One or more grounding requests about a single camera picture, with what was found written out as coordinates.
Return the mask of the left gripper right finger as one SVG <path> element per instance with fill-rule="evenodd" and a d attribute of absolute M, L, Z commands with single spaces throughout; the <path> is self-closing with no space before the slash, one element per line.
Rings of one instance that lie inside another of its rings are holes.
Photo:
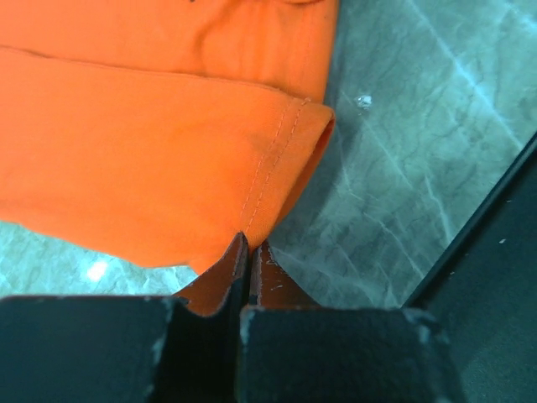
<path fill-rule="evenodd" d="M 449 338 L 427 311 L 319 305 L 267 243 L 240 315 L 241 402 L 461 402 Z"/>

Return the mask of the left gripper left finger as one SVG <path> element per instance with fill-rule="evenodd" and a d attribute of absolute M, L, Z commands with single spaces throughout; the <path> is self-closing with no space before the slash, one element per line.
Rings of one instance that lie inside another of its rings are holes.
<path fill-rule="evenodd" d="M 248 242 L 172 296 L 1 300 L 4 402 L 232 402 Z"/>

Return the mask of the orange t-shirt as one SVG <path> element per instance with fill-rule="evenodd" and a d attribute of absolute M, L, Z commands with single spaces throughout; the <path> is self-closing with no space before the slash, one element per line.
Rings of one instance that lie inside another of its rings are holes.
<path fill-rule="evenodd" d="M 336 1 L 4 1 L 1 219 L 145 268 L 257 248 L 329 143 Z"/>

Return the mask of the black base crossbar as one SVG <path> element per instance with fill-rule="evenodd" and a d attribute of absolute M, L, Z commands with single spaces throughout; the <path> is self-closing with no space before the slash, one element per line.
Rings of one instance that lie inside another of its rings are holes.
<path fill-rule="evenodd" d="M 445 328 L 469 402 L 536 400 L 536 139 L 406 301 Z"/>

